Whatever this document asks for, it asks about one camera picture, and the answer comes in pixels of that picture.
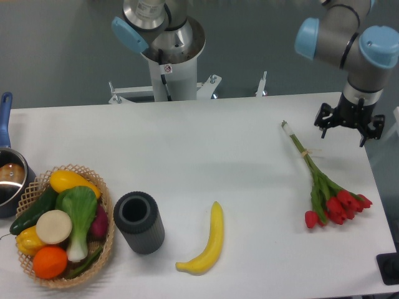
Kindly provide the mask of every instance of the gray floor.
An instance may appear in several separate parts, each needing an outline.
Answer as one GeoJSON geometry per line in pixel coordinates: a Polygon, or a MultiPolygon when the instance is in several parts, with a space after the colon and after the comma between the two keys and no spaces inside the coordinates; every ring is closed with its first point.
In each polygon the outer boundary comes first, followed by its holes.
{"type": "MultiPolygon", "coordinates": [[[[302,22],[323,16],[319,1],[189,2],[189,13],[203,25],[207,38],[198,60],[198,80],[211,74],[222,76],[220,97],[252,96],[265,70],[270,95],[342,90],[345,72],[294,52],[302,22]]],[[[0,93],[14,94],[14,108],[106,105],[108,81],[115,88],[150,85],[146,62],[112,34],[110,23],[120,15],[122,3],[0,1],[0,93]]],[[[377,1],[361,31],[372,25],[399,31],[398,16],[399,1],[377,1]]],[[[376,114],[386,114],[387,128],[394,124],[392,111],[399,106],[398,82],[399,67],[375,109],[376,114]]],[[[381,157],[373,172],[393,232],[399,219],[398,146],[399,138],[386,143],[371,141],[366,146],[370,159],[381,157]]]]}

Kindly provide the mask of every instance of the cooking pot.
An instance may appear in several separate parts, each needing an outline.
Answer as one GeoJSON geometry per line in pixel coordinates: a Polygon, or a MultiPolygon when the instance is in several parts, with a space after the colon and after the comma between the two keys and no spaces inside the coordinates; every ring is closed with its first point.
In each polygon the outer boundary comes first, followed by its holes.
{"type": "Polygon", "coordinates": [[[0,218],[16,214],[21,195],[36,177],[25,158],[11,149],[8,134],[11,104],[12,94],[4,93],[0,103],[0,218]]]}

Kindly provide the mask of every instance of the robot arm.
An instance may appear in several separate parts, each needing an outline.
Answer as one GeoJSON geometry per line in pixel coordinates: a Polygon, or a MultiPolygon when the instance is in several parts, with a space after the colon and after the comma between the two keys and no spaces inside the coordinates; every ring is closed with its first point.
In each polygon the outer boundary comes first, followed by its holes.
{"type": "Polygon", "coordinates": [[[335,126],[356,128],[367,139],[380,139],[383,115],[372,116],[389,76],[398,62],[399,33],[373,26],[357,32],[374,0],[321,0],[327,9],[323,19],[307,19],[299,29],[296,52],[346,70],[347,84],[336,108],[324,103],[315,119],[323,131],[335,126]]]}
{"type": "Polygon", "coordinates": [[[118,39],[148,61],[156,102],[196,99],[205,34],[187,8],[187,0],[124,0],[123,19],[112,22],[118,39]]]}
{"type": "Polygon", "coordinates": [[[186,20],[186,0],[125,0],[123,20],[116,17],[112,29],[126,47],[142,53],[162,33],[181,28],[186,20]]]}

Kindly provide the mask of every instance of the sliced white vegetable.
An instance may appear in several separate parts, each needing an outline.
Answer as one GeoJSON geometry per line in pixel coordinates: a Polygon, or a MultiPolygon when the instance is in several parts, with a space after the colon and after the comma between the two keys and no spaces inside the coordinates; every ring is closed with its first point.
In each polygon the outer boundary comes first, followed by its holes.
{"type": "Polygon", "coordinates": [[[53,210],[41,215],[36,224],[36,234],[47,244],[58,244],[66,240],[72,231],[72,221],[67,213],[53,210]]]}

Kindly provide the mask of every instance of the yellow banana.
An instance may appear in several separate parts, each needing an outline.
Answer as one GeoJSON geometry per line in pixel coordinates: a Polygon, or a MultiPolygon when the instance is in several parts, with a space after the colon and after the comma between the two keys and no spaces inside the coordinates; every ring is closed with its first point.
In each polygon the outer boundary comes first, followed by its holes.
{"type": "Polygon", "coordinates": [[[215,201],[211,210],[211,229],[209,232],[208,244],[204,251],[189,262],[176,263],[176,269],[193,275],[204,274],[218,261],[223,248],[223,239],[223,210],[220,204],[215,201]]]}

